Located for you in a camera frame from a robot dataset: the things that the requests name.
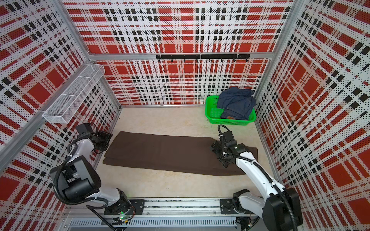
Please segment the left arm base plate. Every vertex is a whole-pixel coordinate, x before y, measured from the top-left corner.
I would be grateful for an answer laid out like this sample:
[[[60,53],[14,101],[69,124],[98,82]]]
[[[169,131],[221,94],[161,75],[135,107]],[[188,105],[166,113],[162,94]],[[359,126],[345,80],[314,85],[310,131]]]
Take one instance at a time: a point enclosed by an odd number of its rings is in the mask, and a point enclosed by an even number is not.
[[[133,199],[125,200],[120,199],[111,206],[105,208],[104,215],[141,215],[144,210],[145,200]]]

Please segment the brown trousers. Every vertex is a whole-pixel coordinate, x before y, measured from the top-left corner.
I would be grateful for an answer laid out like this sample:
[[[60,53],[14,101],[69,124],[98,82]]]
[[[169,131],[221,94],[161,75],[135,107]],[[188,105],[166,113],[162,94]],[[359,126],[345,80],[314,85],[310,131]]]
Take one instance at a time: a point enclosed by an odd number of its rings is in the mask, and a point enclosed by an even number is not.
[[[220,161],[220,142],[209,137],[167,136],[121,131],[105,154],[110,166],[211,176],[239,176],[241,159]]]

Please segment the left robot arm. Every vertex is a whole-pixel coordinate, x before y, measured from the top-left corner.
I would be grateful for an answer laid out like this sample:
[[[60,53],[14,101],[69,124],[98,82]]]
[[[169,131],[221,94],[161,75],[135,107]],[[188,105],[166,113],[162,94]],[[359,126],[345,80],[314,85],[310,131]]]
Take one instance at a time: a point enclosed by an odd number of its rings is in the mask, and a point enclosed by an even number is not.
[[[91,153],[106,151],[113,135],[99,131],[91,123],[80,124],[76,129],[78,136],[67,146],[66,159],[50,170],[57,199],[70,206],[85,204],[90,210],[102,209],[106,215],[135,212],[122,190],[101,188],[102,181],[87,160]]]

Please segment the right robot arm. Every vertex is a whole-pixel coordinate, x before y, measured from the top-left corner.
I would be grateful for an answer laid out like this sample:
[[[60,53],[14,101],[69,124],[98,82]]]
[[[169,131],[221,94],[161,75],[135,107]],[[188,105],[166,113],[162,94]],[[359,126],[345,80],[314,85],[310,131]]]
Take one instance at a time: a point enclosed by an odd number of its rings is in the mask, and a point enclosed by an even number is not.
[[[218,125],[219,140],[210,149],[223,167],[234,164],[254,183],[261,196],[244,189],[233,194],[231,207],[237,213],[249,211],[261,218],[269,231],[296,231],[303,224],[298,193],[274,179],[258,163],[247,146],[238,144],[233,132]]]

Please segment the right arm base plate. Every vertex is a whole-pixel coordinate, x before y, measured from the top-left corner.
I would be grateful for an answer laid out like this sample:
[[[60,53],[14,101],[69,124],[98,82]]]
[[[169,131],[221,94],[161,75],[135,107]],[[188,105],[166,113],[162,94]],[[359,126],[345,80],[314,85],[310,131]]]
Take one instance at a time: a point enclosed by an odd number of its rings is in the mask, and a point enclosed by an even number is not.
[[[249,214],[249,211],[243,209],[235,198],[220,199],[220,211],[223,215]]]

